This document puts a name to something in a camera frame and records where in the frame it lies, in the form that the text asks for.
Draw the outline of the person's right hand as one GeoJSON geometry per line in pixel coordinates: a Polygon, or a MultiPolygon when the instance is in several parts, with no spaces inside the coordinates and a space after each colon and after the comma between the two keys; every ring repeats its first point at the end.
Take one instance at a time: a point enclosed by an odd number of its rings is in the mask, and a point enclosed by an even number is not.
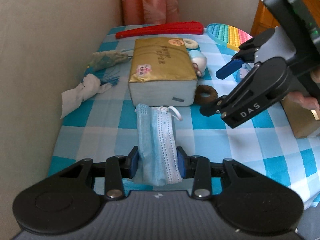
{"type": "Polygon", "coordinates": [[[289,92],[287,98],[304,109],[319,111],[319,66],[298,78],[304,90],[289,92]]]}

